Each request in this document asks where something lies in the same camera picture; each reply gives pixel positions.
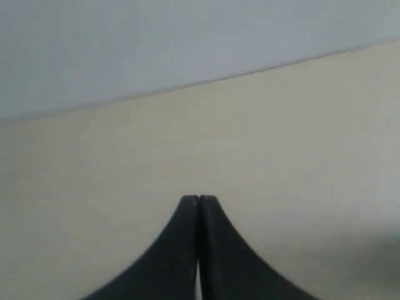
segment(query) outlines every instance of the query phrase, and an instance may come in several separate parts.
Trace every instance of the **white ceiling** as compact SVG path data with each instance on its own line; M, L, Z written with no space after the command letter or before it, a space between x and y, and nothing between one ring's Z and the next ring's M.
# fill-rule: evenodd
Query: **white ceiling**
M397 0L1 0L0 119L399 37Z

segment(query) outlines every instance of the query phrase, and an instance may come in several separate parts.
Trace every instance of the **black curved tip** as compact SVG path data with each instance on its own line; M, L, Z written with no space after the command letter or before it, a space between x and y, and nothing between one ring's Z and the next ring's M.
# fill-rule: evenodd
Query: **black curved tip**
M205 300L316 300L270 266L244 241L214 196L199 201L198 251Z
M193 300L198 199L183 197L167 226L142 257L85 300Z

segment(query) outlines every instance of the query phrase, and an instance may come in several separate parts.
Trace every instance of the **black object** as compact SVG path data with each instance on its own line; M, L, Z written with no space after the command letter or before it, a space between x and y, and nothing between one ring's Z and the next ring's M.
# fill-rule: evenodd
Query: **black object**
M204 300L317 300L257 256L214 196L184 196L144 255L84 300L194 300L198 260Z
M183 197L144 255L85 300L194 300L198 199Z
M201 196L197 240L204 300L316 300L268 266L235 230L214 196Z

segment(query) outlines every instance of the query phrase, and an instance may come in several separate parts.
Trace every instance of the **black plastic part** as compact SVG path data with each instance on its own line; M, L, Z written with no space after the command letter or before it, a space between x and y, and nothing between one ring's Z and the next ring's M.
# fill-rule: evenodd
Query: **black plastic part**
M204 300L316 300L244 241L214 196L201 196L197 246Z
M198 199L183 197L168 225L144 255L85 300L193 300Z

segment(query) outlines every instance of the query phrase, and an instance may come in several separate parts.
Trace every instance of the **beige surface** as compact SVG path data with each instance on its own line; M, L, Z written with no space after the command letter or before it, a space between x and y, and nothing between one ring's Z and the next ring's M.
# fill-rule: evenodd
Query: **beige surface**
M77 299L219 196L323 299L400 297L400 42L0 128L0 298Z

